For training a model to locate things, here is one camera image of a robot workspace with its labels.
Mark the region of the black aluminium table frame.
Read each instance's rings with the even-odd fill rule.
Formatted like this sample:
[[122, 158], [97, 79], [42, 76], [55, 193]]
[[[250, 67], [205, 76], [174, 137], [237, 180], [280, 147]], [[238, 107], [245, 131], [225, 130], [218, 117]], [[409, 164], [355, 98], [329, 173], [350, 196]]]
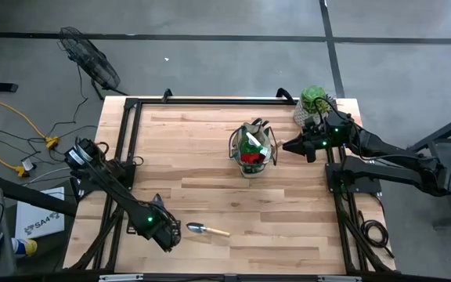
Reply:
[[182, 230], [180, 244], [164, 252], [130, 234], [121, 222], [100, 248], [93, 267], [119, 273], [342, 274], [346, 262], [367, 266], [352, 238], [342, 247], [334, 195], [327, 188], [328, 156], [308, 163], [280, 151], [277, 165], [247, 179], [229, 158], [233, 131], [256, 118], [269, 121], [278, 141], [300, 131], [294, 106], [276, 98], [170, 98], [110, 96], [96, 139], [109, 156], [134, 155], [132, 192], [156, 193], [182, 223], [199, 222], [230, 237]]

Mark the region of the black floor fan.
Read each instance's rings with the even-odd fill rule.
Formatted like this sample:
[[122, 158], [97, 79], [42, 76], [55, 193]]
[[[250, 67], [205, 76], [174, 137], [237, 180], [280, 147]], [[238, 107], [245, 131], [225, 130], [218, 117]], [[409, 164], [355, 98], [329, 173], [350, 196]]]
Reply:
[[118, 90], [121, 79], [106, 55], [75, 27], [61, 27], [60, 44], [69, 60], [75, 62], [89, 77], [100, 100], [104, 100], [99, 88], [127, 96]]

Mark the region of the red gardening gloves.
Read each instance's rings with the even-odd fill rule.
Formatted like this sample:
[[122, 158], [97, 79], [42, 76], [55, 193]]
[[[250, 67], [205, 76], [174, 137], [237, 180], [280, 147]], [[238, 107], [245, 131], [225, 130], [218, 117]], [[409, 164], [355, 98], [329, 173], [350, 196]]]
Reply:
[[240, 155], [240, 160], [243, 163], [250, 165], [261, 164], [265, 160], [265, 155], [260, 153], [245, 153]]

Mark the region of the beige gardening bag green trim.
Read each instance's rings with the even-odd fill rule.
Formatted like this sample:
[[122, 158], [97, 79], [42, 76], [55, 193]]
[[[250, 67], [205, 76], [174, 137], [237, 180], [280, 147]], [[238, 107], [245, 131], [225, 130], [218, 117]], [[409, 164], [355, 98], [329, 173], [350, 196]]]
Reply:
[[[256, 137], [262, 145], [269, 148], [268, 155], [261, 164], [245, 164], [240, 160], [240, 141], [242, 135], [249, 132]], [[258, 178], [262, 175], [269, 163], [274, 166], [277, 165], [278, 148], [276, 147], [276, 137], [272, 128], [269, 126], [269, 121], [257, 118], [254, 121], [243, 123], [237, 128], [229, 137], [228, 154], [229, 158], [233, 159], [240, 168], [240, 173], [244, 178], [252, 179]]]

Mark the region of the yellow white blue object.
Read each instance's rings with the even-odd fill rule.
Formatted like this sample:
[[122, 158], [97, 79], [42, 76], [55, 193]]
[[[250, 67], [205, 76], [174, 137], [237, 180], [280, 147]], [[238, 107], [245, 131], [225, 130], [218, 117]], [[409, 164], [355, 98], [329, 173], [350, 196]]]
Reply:
[[38, 244], [32, 239], [12, 238], [13, 253], [17, 259], [31, 257], [38, 249]]

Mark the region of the silver aluminium bracket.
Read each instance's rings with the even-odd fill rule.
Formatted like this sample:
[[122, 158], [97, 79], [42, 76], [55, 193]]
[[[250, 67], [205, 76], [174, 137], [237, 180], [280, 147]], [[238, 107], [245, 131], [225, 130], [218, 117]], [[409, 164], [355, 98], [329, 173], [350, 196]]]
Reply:
[[99, 276], [98, 282], [139, 282], [144, 280], [141, 273], [109, 274]]
[[317, 277], [318, 282], [363, 282], [361, 277], [353, 276], [336, 276], [336, 275], [321, 275]]

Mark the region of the silver blade trowel wooden handle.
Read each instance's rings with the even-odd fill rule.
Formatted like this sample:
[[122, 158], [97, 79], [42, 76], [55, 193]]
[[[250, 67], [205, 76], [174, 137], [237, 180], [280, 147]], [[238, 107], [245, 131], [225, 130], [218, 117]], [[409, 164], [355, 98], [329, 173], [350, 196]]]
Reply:
[[213, 229], [211, 227], [206, 227], [204, 224], [198, 222], [188, 222], [186, 224], [186, 227], [189, 231], [192, 231], [194, 233], [209, 233], [221, 237], [230, 237], [229, 232]]

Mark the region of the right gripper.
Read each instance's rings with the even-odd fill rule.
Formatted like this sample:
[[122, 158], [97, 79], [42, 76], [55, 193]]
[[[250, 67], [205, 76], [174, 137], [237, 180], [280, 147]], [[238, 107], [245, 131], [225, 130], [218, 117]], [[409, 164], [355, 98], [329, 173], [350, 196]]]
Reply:
[[316, 161], [316, 151], [343, 146], [351, 141], [353, 118], [351, 114], [329, 113], [319, 124], [313, 117], [305, 120], [303, 134], [283, 140], [283, 150], [305, 153], [308, 163]]

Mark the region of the succulent in white patterned pot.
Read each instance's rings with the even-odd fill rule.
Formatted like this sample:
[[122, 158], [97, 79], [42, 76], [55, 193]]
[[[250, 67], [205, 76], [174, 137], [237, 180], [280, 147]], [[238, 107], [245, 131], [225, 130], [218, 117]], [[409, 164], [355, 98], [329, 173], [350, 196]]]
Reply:
[[295, 107], [294, 121], [302, 128], [308, 118], [312, 118], [316, 124], [319, 124], [331, 112], [330, 105], [336, 105], [335, 99], [322, 87], [312, 85], [305, 88]]

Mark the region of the white printed cardboard box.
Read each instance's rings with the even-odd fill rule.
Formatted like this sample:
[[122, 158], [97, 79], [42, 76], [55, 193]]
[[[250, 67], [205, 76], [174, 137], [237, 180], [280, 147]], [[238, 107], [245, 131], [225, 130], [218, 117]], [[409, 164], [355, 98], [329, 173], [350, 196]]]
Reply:
[[35, 239], [65, 230], [64, 214], [18, 201], [15, 238]]

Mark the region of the green plastic spray bottle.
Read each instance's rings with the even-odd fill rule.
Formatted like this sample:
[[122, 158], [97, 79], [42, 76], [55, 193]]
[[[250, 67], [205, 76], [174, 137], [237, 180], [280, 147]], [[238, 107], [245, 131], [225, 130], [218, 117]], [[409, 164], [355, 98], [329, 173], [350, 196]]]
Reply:
[[240, 152], [242, 154], [262, 154], [268, 155], [269, 148], [261, 144], [253, 134], [246, 132], [240, 141]]

